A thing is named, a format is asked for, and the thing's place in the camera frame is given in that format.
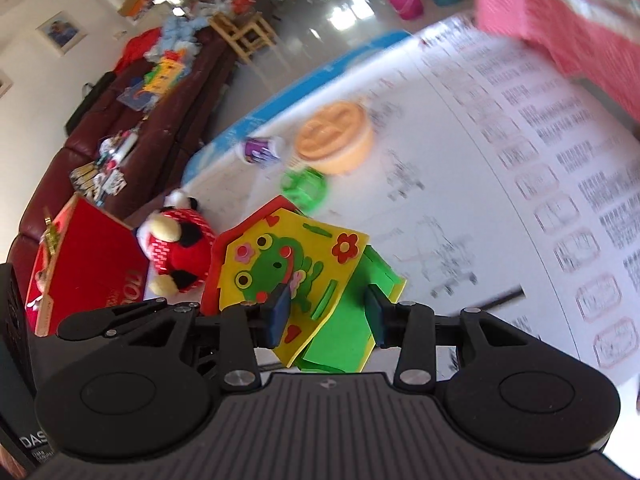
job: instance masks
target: foam craft house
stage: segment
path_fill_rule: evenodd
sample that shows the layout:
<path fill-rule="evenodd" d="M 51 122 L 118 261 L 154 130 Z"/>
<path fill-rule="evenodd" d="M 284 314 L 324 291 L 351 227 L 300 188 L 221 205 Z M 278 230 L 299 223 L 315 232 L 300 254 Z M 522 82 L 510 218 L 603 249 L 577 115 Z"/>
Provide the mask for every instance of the foam craft house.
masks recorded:
<path fill-rule="evenodd" d="M 397 301 L 405 283 L 368 239 L 307 218 L 276 197 L 216 240 L 201 310 L 214 315 L 241 301 L 261 303 L 277 284 L 289 283 L 289 320 L 274 350 L 280 361 L 316 371 L 360 371 L 374 347 L 364 287 L 376 283 Z M 333 316 L 336 322 L 328 323 Z"/>

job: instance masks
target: frog cartoon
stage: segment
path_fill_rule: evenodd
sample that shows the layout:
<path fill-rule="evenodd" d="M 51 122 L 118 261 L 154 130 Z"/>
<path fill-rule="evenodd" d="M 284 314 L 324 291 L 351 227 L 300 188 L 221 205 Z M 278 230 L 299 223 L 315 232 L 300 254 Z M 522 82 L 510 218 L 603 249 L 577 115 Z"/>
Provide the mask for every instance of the frog cartoon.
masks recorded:
<path fill-rule="evenodd" d="M 307 296 L 324 263 L 317 261 L 312 269 L 311 257 L 305 256 L 302 245 L 294 238 L 265 233 L 256 238 L 255 245 L 258 257 L 251 269 L 241 270 L 235 278 L 244 298 L 261 303 L 278 283 L 290 283 L 291 303 L 307 313 L 311 309 Z M 249 245 L 243 247 L 252 252 Z"/>

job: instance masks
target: pink cloth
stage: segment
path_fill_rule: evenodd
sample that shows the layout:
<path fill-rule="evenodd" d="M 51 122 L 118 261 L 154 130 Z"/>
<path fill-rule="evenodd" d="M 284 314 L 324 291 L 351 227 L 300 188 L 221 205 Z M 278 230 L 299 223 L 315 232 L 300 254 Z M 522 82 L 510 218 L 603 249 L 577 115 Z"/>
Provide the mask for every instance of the pink cloth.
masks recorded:
<path fill-rule="evenodd" d="M 640 121 L 640 0 L 476 0 L 478 26 L 542 46 Z"/>

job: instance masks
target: green bottle cap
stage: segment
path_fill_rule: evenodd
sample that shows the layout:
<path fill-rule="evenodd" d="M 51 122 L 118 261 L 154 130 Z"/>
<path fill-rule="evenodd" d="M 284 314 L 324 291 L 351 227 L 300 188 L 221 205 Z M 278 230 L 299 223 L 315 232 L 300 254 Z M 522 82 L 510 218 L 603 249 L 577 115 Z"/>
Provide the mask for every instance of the green bottle cap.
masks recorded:
<path fill-rule="evenodd" d="M 313 168 L 287 170 L 280 181 L 284 197 L 305 215 L 309 215 L 326 196 L 326 178 Z"/>

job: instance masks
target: metal screw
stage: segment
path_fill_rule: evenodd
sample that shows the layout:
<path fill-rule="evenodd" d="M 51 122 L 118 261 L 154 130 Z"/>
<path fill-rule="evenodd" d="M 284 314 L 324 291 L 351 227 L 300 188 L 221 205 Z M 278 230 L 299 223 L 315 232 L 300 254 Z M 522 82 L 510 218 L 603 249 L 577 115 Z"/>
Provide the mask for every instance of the metal screw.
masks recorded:
<path fill-rule="evenodd" d="M 232 370 L 225 375 L 225 383 L 231 386 L 248 386 L 255 381 L 255 375 L 249 370 Z"/>
<path fill-rule="evenodd" d="M 410 368 L 400 374 L 400 380 L 404 384 L 426 384 L 431 381 L 431 374 L 426 370 L 420 370 L 418 368 Z"/>

